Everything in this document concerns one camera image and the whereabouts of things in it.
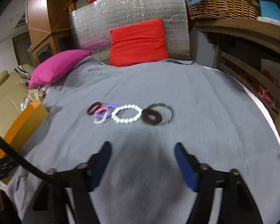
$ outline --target foil insulation panel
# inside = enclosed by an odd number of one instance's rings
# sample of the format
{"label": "foil insulation panel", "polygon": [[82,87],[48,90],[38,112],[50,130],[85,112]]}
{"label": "foil insulation panel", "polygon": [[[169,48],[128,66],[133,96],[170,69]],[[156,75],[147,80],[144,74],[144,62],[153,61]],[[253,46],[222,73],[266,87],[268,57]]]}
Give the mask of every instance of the foil insulation panel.
{"label": "foil insulation panel", "polygon": [[190,41],[184,0],[97,0],[70,14],[80,49],[108,63],[110,29],[162,18],[169,58],[189,60]]}

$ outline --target bed sheet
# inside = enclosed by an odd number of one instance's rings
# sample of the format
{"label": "bed sheet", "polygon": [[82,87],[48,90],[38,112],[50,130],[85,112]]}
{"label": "bed sheet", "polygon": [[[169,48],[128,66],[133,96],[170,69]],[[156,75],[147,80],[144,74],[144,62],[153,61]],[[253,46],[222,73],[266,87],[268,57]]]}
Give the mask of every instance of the bed sheet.
{"label": "bed sheet", "polygon": [[[50,114],[21,153],[42,171],[62,171],[87,161],[110,141],[110,162],[100,186],[90,194],[100,222],[172,224],[186,223],[196,197],[184,184],[174,157],[175,143],[183,142],[189,153],[214,169],[238,168],[264,223],[277,223],[280,139],[262,113],[265,109],[220,71],[169,62],[117,68],[85,58],[50,87],[44,100]],[[166,126],[108,120],[97,128],[86,114],[95,101],[142,108],[163,102],[175,114]],[[39,182],[19,167],[4,188],[20,218]],[[221,193],[216,191],[210,223],[216,223]]]}

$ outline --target metal bangle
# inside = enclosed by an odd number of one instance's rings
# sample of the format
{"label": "metal bangle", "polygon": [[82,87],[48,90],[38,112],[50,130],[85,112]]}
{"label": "metal bangle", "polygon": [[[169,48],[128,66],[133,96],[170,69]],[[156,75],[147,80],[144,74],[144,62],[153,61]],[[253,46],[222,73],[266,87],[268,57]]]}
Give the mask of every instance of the metal bangle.
{"label": "metal bangle", "polygon": [[168,123],[170,123],[172,121],[174,112],[173,112],[173,108],[171,106],[169,106],[167,104],[163,104],[163,103],[156,103],[156,104],[149,105],[147,108],[148,109],[152,109],[154,107],[165,107],[165,108],[167,108],[167,109],[169,109],[171,111],[171,118],[169,120],[162,121],[158,125],[166,125],[166,124],[168,124]]}

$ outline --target basket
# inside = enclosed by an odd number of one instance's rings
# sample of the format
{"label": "basket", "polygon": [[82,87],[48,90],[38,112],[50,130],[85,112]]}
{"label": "basket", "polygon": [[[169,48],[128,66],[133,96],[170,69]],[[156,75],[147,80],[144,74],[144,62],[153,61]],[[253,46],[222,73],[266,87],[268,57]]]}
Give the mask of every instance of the basket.
{"label": "basket", "polygon": [[198,5],[187,6],[191,19],[256,19],[259,4],[255,0],[202,0]]}

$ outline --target beige leather chair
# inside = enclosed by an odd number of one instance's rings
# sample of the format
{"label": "beige leather chair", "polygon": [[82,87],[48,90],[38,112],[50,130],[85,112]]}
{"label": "beige leather chair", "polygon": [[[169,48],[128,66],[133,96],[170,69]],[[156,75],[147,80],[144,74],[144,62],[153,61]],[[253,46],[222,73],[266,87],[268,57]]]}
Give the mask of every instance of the beige leather chair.
{"label": "beige leather chair", "polygon": [[[22,66],[30,75],[33,67]],[[12,71],[0,72],[0,136],[3,138],[9,127],[21,113],[21,102],[28,94],[28,89],[23,84],[20,75]]]}

